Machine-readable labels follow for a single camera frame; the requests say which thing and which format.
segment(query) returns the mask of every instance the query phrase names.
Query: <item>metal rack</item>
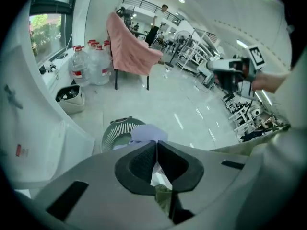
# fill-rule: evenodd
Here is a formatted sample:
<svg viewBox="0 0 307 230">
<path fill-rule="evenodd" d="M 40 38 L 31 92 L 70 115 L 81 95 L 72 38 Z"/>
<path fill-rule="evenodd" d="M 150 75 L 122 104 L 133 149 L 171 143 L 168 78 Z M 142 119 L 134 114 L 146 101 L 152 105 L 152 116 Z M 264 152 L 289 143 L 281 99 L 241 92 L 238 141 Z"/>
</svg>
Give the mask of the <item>metal rack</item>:
<svg viewBox="0 0 307 230">
<path fill-rule="evenodd" d="M 182 69 L 187 69 L 193 73 L 198 73 L 197 67 L 203 62 L 208 62 L 215 56 L 207 48 L 207 40 L 210 40 L 206 32 L 200 29 L 194 29 L 193 33 L 182 47 L 176 64 Z"/>
</svg>

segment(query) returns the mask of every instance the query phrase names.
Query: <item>pink towel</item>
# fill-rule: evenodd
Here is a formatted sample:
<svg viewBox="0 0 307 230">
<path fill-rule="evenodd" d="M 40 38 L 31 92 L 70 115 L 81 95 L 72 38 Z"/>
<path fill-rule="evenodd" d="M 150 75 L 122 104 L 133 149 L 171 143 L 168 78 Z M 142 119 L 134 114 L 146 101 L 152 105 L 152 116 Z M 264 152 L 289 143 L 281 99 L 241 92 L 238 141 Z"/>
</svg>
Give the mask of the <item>pink towel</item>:
<svg viewBox="0 0 307 230">
<path fill-rule="evenodd" d="M 159 50 L 148 48 L 138 40 L 115 13 L 106 22 L 113 56 L 113 67 L 121 71 L 149 76 L 150 69 L 163 56 Z"/>
</svg>

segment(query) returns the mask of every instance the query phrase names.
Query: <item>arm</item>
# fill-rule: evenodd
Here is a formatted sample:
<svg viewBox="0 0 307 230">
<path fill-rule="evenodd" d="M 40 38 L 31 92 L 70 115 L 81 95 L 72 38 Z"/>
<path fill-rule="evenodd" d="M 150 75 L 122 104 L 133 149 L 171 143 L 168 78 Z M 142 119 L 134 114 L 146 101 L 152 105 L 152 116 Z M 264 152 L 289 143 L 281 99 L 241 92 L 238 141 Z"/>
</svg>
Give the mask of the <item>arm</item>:
<svg viewBox="0 0 307 230">
<path fill-rule="evenodd" d="M 157 16 L 154 16 L 152 28 L 155 26 L 155 19 L 156 19 L 156 18 L 157 18 Z"/>
<path fill-rule="evenodd" d="M 270 93 L 275 93 L 278 87 L 283 83 L 289 73 L 282 75 L 273 75 L 268 73 L 259 72 L 256 75 L 255 80 L 252 82 L 252 89 L 255 90 L 266 90 Z"/>
</svg>

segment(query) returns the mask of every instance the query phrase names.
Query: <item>railing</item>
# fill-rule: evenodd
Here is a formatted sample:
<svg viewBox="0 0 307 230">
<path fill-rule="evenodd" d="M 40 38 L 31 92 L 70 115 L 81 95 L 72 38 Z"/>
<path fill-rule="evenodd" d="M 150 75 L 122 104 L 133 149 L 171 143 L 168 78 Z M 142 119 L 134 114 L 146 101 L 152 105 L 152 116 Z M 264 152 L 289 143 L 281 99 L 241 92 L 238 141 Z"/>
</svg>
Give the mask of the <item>railing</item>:
<svg viewBox="0 0 307 230">
<path fill-rule="evenodd" d="M 144 0 L 123 0 L 123 3 L 125 4 L 129 4 L 132 6 L 136 6 L 142 9 L 146 9 L 150 12 L 155 13 L 157 10 L 161 10 L 161 7 L 158 7 L 156 5 L 154 5 L 153 3 L 144 1 Z M 180 19 L 178 17 L 176 17 L 175 15 L 173 15 L 170 12 L 165 12 L 164 13 L 164 18 L 166 18 L 167 20 L 171 21 L 172 23 L 179 25 L 180 23 Z"/>
</svg>

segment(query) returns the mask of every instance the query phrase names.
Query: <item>white floor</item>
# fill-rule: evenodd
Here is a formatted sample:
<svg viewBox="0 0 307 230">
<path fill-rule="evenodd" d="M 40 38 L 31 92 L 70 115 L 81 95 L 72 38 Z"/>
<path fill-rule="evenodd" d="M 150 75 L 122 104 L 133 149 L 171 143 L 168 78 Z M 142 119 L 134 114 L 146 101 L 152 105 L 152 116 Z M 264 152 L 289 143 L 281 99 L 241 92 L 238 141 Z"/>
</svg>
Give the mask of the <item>white floor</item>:
<svg viewBox="0 0 307 230">
<path fill-rule="evenodd" d="M 158 126 L 168 133 L 169 141 L 202 150 L 238 143 L 235 126 L 221 100 L 224 93 L 206 89 L 201 77 L 195 81 L 191 73 L 177 66 L 170 70 L 166 71 L 166 65 L 155 65 L 149 91 L 145 76 L 125 72 L 118 73 L 118 90 L 114 89 L 114 74 L 106 85 L 83 88 L 86 108 L 71 118 L 95 137 L 94 154 L 101 151 L 102 136 L 110 122 L 128 116 Z"/>
</svg>

